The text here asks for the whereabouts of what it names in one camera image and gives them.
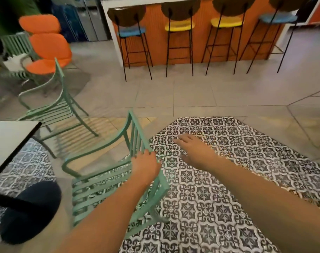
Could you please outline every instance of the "orange chair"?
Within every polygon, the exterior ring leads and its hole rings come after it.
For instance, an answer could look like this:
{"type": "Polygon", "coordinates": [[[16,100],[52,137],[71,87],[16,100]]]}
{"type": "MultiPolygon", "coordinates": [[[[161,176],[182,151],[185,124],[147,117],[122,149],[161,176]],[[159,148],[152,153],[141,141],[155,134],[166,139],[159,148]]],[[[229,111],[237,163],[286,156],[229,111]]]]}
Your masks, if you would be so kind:
{"type": "Polygon", "coordinates": [[[58,19],[51,14],[22,16],[19,18],[19,24],[31,34],[59,34],[61,31],[58,19]]]}
{"type": "Polygon", "coordinates": [[[61,68],[72,61],[71,49],[62,35],[34,34],[29,39],[33,50],[41,59],[26,66],[28,72],[37,75],[50,74],[56,70],[54,58],[57,58],[61,68]]]}

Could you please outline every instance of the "orange wall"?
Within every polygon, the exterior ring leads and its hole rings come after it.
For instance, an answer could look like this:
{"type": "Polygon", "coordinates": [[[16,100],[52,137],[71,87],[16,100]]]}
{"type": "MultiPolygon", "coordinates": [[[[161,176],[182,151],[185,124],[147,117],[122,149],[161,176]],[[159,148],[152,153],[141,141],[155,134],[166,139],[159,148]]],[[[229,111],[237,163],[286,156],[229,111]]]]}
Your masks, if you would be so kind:
{"type": "MultiPolygon", "coordinates": [[[[239,56],[241,55],[250,35],[257,22],[258,17],[266,12],[274,12],[274,9],[269,5],[269,0],[256,0],[253,6],[247,11],[245,22],[243,26],[242,40],[240,45],[239,56]]],[[[193,16],[193,21],[196,26],[193,29],[193,58],[194,63],[201,62],[204,48],[206,46],[206,41],[208,38],[209,30],[210,30],[210,20],[212,18],[218,17],[219,14],[214,10],[212,5],[212,0],[201,0],[201,6],[199,11],[193,16]]],[[[149,50],[151,52],[152,61],[154,65],[164,65],[166,64],[166,55],[167,55],[167,32],[164,27],[168,23],[168,19],[161,12],[161,4],[152,4],[147,5],[146,14],[144,19],[141,21],[141,26],[146,28],[146,37],[149,45],[149,50]]],[[[267,29],[267,25],[260,25],[256,29],[256,33],[253,36],[252,40],[260,41],[263,37],[265,30],[267,29]]],[[[272,41],[274,38],[274,34],[276,33],[277,26],[271,26],[269,30],[266,40],[272,41]]],[[[215,37],[216,29],[213,29],[210,43],[212,43],[215,37]]],[[[230,40],[231,29],[221,29],[219,30],[216,43],[224,44],[228,43],[230,40]]],[[[240,35],[240,29],[234,29],[234,35],[232,40],[232,48],[237,50],[238,40],[240,35]]],[[[123,42],[123,53],[124,57],[126,57],[124,40],[123,42]]],[[[189,46],[189,38],[188,32],[180,32],[171,34],[170,38],[170,47],[179,47],[179,46],[189,46]]],[[[141,51],[143,50],[141,40],[139,37],[129,37],[127,39],[127,47],[130,51],[141,51]]],[[[269,44],[264,44],[260,53],[256,59],[265,59],[267,56],[267,52],[269,50],[269,44]]],[[[213,56],[226,55],[228,50],[227,46],[218,46],[214,47],[213,56]]],[[[254,52],[248,47],[243,60],[250,60],[254,56],[254,52]]],[[[180,60],[170,60],[169,64],[178,64],[178,63],[189,63],[189,49],[176,49],[169,51],[170,58],[179,58],[179,57],[188,57],[188,59],[180,59],[180,60]]],[[[130,62],[141,62],[145,61],[144,53],[135,53],[129,54],[130,62]]],[[[205,55],[204,62],[208,62],[209,56],[208,52],[205,55]]],[[[212,58],[212,62],[225,61],[226,57],[220,58],[212,58]]],[[[139,63],[136,65],[146,65],[146,63],[139,63]]]]}

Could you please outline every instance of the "yellow cushion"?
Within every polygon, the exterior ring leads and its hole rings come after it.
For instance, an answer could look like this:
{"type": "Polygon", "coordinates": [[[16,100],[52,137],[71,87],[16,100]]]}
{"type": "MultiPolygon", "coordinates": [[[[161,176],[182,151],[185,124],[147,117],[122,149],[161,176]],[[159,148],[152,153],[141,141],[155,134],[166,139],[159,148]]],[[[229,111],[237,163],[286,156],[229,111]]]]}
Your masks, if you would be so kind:
{"type": "MultiPolygon", "coordinates": [[[[210,20],[213,27],[217,27],[219,25],[220,18],[213,18],[210,20]]],[[[225,27],[238,27],[242,25],[242,17],[222,17],[220,28],[225,27]]]]}
{"type": "MultiPolygon", "coordinates": [[[[168,31],[168,24],[165,26],[165,30],[168,31]]],[[[180,32],[190,30],[190,20],[184,21],[171,21],[171,32],[180,32]]]]}

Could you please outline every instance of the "round black table base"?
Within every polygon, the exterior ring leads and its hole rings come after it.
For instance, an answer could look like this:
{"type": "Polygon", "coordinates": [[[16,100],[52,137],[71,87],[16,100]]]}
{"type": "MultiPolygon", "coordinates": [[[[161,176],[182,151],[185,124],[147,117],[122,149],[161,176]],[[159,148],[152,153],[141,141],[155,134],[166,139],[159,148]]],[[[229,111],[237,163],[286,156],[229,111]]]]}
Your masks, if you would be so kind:
{"type": "Polygon", "coordinates": [[[1,218],[0,235],[9,244],[32,239],[50,223],[58,210],[61,190],[56,182],[42,181],[25,189],[17,198],[43,206],[49,214],[37,213],[39,218],[33,218],[30,214],[7,208],[1,218]]]}

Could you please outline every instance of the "blue cushion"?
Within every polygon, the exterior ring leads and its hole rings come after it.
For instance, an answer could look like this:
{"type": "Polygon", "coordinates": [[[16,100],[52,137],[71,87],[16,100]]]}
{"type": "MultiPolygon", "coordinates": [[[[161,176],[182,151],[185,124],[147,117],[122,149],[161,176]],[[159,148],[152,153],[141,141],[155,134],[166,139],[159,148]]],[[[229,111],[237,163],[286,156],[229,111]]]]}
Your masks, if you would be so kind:
{"type": "MultiPolygon", "coordinates": [[[[260,16],[260,20],[264,23],[269,24],[272,20],[274,13],[266,13],[260,16]]],[[[297,16],[291,14],[290,12],[277,12],[273,24],[284,24],[293,23],[297,20],[297,16]]]]}
{"type": "Polygon", "coordinates": [[[138,36],[141,33],[145,33],[146,29],[144,27],[132,26],[132,27],[119,27],[120,37],[138,36]]]}

